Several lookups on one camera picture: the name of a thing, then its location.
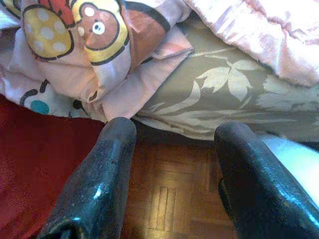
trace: yellow polka dot pattern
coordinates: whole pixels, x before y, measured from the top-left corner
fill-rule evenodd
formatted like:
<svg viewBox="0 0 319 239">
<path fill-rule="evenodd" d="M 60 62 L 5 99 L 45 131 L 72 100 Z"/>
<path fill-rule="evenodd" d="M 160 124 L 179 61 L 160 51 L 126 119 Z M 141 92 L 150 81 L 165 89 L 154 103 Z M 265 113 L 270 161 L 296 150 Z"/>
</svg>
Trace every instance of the yellow polka dot pattern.
<svg viewBox="0 0 319 239">
<path fill-rule="evenodd" d="M 66 54 L 72 48 L 72 38 L 62 20 L 43 7 L 26 9 L 24 32 L 30 48 L 47 60 Z"/>
</svg>

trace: bedding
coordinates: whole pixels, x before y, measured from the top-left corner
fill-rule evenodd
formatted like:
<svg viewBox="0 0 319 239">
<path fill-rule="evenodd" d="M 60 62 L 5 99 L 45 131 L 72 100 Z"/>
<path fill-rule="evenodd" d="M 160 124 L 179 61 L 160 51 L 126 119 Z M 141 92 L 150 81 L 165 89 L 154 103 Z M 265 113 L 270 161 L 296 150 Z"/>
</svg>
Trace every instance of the bedding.
<svg viewBox="0 0 319 239">
<path fill-rule="evenodd" d="M 225 44 L 194 13 L 179 25 L 194 47 L 134 117 L 162 130 L 213 140 L 232 120 L 255 132 L 319 141 L 319 85 L 296 86 Z"/>
<path fill-rule="evenodd" d="M 0 93 L 33 111 L 107 122 L 153 95 L 136 119 L 189 137 L 239 120 L 317 139 L 316 0 L 0 2 Z"/>
</svg>

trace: bed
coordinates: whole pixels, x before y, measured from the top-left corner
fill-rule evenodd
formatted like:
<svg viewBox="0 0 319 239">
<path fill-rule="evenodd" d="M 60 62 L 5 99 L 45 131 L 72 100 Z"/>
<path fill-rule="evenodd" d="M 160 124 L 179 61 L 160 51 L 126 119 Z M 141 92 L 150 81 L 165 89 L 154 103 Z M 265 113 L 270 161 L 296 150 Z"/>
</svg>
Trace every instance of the bed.
<svg viewBox="0 0 319 239">
<path fill-rule="evenodd" d="M 296 86 L 236 47 L 192 13 L 179 25 L 194 47 L 134 119 L 189 138 L 213 140 L 226 121 L 295 141 L 319 141 L 319 86 Z"/>
</svg>

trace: blanket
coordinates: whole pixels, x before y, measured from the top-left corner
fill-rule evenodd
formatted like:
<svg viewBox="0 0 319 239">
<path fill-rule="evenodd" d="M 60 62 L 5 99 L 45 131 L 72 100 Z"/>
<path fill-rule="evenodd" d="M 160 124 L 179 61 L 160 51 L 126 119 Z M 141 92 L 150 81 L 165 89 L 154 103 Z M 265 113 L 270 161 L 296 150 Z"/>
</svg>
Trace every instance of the blanket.
<svg viewBox="0 0 319 239">
<path fill-rule="evenodd" d="M 45 115 L 132 117 L 192 51 L 191 10 L 279 77 L 319 81 L 317 0 L 0 2 L 0 93 Z"/>
</svg>

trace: cartoon bear face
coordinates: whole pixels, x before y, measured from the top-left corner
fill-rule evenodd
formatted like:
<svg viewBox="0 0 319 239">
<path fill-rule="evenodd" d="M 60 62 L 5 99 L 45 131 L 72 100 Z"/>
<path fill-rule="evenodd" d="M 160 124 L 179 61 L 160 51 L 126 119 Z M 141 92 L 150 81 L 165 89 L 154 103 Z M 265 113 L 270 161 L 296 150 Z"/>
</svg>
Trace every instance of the cartoon bear face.
<svg viewBox="0 0 319 239">
<path fill-rule="evenodd" d="M 80 15 L 82 20 L 78 23 L 78 31 L 87 48 L 103 50 L 115 42 L 120 25 L 112 12 L 86 2 L 80 7 Z"/>
</svg>

